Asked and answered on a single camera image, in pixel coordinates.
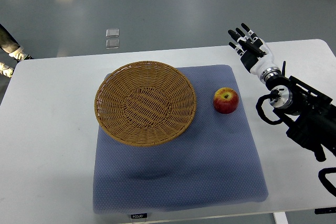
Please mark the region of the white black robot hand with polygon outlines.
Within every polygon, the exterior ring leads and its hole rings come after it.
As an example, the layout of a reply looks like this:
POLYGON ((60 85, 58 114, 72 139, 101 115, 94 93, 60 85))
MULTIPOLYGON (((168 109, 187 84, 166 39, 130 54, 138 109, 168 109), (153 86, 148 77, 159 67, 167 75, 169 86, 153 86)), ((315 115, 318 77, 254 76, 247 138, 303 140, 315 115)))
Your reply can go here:
POLYGON ((241 28, 228 30, 233 42, 229 45, 239 55, 245 69, 266 83, 271 77, 281 74, 280 68, 274 63, 274 55, 264 40, 262 40, 246 24, 241 28))

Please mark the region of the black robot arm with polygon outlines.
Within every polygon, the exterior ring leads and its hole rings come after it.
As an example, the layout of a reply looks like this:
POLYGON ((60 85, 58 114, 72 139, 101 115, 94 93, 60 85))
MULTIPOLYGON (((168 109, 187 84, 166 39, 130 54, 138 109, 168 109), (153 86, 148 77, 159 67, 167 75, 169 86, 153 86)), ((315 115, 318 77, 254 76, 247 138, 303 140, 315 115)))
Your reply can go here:
POLYGON ((284 123, 290 139, 324 162, 325 148, 335 154, 335 105, 330 97, 294 76, 287 78, 285 69, 266 74, 270 92, 258 99, 258 115, 270 125, 284 123))

